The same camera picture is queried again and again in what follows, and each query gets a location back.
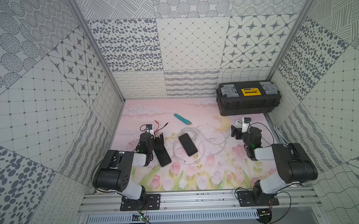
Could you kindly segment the black smartphone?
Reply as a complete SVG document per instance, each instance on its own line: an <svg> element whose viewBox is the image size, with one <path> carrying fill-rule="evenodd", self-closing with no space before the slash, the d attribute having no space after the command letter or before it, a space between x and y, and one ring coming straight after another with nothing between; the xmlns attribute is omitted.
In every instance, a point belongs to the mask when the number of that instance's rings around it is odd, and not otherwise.
<svg viewBox="0 0 359 224"><path fill-rule="evenodd" d="M189 157L191 157L192 155L198 152L198 149L196 148L189 134L185 133L179 136L178 139Z"/></svg>
<svg viewBox="0 0 359 224"><path fill-rule="evenodd" d="M171 158L164 145L155 145L154 152L162 168L171 163Z"/></svg>

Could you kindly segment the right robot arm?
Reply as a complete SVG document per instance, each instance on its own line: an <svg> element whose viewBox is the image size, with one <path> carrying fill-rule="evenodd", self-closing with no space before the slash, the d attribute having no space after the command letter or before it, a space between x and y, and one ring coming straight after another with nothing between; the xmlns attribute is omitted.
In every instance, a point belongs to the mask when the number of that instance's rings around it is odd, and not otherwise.
<svg viewBox="0 0 359 224"><path fill-rule="evenodd" d="M248 126L243 128L231 126L231 136L242 140L248 158L252 161L274 161L276 172L267 178L257 180L252 191L237 194L240 202L256 206L278 205L277 193L291 185L316 180L318 169L299 143L278 144L262 147L261 130Z"/></svg>

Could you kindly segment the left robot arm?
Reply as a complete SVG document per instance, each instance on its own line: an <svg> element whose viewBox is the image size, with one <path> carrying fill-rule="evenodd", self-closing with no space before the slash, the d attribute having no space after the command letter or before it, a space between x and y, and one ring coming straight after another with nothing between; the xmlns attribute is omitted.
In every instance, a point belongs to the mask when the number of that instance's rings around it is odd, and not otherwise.
<svg viewBox="0 0 359 224"><path fill-rule="evenodd" d="M155 137L150 133L142 133L135 150L118 151L108 150L105 157L96 165L92 173L93 187L101 192L116 192L122 196L124 211L133 209L142 210L152 206L151 196L146 189L130 179L133 167L146 167L153 160L156 148L164 145L164 136L161 133Z"/></svg>

